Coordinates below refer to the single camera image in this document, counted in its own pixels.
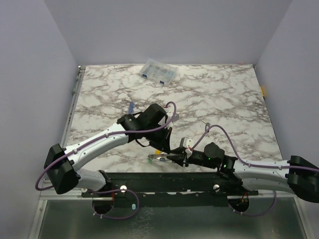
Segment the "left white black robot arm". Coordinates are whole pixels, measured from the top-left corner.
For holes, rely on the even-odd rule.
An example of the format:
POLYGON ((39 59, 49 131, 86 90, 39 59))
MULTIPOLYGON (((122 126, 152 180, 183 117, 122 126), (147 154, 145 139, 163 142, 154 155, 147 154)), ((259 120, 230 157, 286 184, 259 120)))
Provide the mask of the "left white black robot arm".
POLYGON ((168 102, 164 108, 153 103, 143 112, 123 115, 106 130, 80 143, 67 147, 55 144, 49 149, 43 173, 58 195, 74 188, 86 188, 98 196, 106 196, 111 188, 106 173, 83 167, 113 148, 142 138, 148 140, 151 147, 169 153, 170 123, 175 115, 174 102, 168 102))

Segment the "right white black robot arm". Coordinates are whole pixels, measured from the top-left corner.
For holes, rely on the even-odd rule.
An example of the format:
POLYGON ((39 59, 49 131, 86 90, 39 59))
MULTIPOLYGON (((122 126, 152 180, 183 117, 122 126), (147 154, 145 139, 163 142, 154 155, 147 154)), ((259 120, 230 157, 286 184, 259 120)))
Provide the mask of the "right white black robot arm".
POLYGON ((230 180, 229 189, 235 195, 245 190, 270 190, 294 194, 304 201, 319 201, 319 169, 301 156, 292 155, 289 160, 259 163, 231 157, 215 143, 203 151, 184 148, 167 158, 180 166, 195 164, 217 169, 221 177, 230 180))

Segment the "blue red screwdriver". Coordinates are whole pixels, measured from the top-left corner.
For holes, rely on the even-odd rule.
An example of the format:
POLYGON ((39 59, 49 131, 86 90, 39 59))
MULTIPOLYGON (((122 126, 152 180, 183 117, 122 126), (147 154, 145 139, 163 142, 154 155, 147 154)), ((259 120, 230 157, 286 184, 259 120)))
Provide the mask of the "blue red screwdriver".
POLYGON ((133 103, 133 102, 130 102, 128 114, 132 114, 133 111, 134 111, 134 103, 133 103))

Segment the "clear plastic organizer box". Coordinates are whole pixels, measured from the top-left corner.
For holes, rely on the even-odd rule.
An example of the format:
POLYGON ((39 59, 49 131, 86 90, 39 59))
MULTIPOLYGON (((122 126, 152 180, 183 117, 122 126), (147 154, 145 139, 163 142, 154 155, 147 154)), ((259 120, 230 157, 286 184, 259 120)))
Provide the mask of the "clear plastic organizer box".
POLYGON ((161 84, 169 85, 177 74, 177 68, 149 59, 140 70, 141 77, 161 84))

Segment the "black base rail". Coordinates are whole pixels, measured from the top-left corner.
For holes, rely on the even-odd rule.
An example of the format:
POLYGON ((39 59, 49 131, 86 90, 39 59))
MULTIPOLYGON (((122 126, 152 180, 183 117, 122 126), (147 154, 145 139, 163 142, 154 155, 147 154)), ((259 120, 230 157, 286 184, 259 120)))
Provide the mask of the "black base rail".
POLYGON ((126 186, 137 194, 141 207, 226 207, 228 198, 247 192, 238 179, 216 172, 107 173, 107 190, 126 186))

